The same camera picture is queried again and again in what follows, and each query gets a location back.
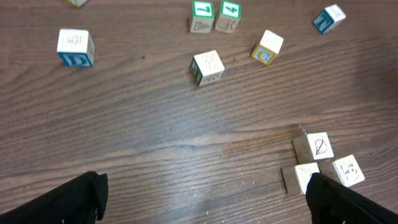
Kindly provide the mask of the block with red side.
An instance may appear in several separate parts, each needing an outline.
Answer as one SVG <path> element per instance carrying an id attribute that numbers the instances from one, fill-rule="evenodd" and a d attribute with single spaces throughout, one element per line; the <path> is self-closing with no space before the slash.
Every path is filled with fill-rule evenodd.
<path id="1" fill-rule="evenodd" d="M 300 164 L 334 157 L 326 132 L 306 134 L 293 139 L 292 143 Z"/>

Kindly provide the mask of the block with yellow C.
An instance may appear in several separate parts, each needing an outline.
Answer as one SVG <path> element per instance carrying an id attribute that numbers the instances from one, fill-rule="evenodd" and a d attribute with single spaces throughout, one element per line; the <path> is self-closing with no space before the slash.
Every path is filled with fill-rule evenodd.
<path id="1" fill-rule="evenodd" d="M 265 30 L 261 40 L 252 51 L 251 57 L 265 65 L 269 65 L 278 56 L 283 42 L 283 37 L 270 30 Z"/>

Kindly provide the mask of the block with blue H side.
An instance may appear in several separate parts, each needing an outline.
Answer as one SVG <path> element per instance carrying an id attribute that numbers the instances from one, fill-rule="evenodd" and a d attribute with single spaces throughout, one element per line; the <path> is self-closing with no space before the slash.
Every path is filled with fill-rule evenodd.
<path id="1" fill-rule="evenodd" d="M 365 180 L 363 172 L 353 154 L 335 160 L 320 162 L 318 166 L 323 175 L 345 187 L 351 187 Z"/>

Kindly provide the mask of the block with red G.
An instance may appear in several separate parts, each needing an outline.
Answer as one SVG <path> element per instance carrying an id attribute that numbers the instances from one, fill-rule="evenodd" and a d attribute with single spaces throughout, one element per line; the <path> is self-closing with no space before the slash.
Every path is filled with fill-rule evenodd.
<path id="1" fill-rule="evenodd" d="M 282 168 L 288 195 L 305 195 L 312 174 L 319 172 L 316 162 Z"/>

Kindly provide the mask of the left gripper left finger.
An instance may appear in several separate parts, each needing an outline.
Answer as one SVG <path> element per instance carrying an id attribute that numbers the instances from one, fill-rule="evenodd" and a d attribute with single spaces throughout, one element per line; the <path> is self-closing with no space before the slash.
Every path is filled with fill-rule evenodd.
<path id="1" fill-rule="evenodd" d="M 95 224 L 108 202 L 108 175 L 86 172 L 1 215 L 3 224 Z"/>

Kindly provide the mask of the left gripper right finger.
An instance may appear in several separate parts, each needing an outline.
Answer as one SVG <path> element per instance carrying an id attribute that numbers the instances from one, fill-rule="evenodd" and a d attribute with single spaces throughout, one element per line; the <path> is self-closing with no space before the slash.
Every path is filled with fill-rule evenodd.
<path id="1" fill-rule="evenodd" d="M 397 214 L 321 174 L 312 174 L 305 198 L 313 224 L 396 224 Z"/>

